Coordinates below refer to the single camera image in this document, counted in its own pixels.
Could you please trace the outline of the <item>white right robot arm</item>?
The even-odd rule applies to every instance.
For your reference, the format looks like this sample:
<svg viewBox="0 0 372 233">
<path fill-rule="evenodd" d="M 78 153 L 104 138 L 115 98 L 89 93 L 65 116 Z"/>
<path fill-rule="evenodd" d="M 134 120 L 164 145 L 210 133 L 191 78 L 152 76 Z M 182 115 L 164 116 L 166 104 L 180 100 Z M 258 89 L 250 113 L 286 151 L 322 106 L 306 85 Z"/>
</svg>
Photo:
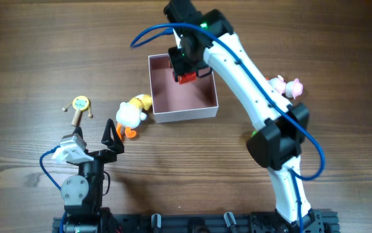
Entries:
<svg viewBox="0 0 372 233">
<path fill-rule="evenodd" d="M 276 196 L 276 212 L 292 230 L 303 232 L 311 205 L 306 199 L 300 173 L 301 144 L 309 139 L 309 111 L 292 105 L 271 86 L 245 52 L 239 36 L 218 10 L 202 14 L 191 1 L 172 0 L 164 15 L 174 28 L 177 46 L 169 49 L 177 81 L 201 69 L 215 71 L 247 112 L 255 134 L 246 147 L 252 158 L 269 172 Z"/>
</svg>

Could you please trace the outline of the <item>red toy fire truck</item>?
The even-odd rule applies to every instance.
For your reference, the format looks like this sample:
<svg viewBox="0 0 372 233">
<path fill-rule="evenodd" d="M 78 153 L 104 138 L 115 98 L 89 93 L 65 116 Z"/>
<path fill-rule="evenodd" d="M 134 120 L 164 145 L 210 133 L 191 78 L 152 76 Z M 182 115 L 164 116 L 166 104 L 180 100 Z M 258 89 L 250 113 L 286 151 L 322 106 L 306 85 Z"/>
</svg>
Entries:
<svg viewBox="0 0 372 233">
<path fill-rule="evenodd" d="M 197 75 L 195 72 L 189 72 L 186 74 L 179 75 L 175 71 L 173 71 L 173 79 L 175 82 L 179 84 L 184 84 L 196 81 Z"/>
</svg>

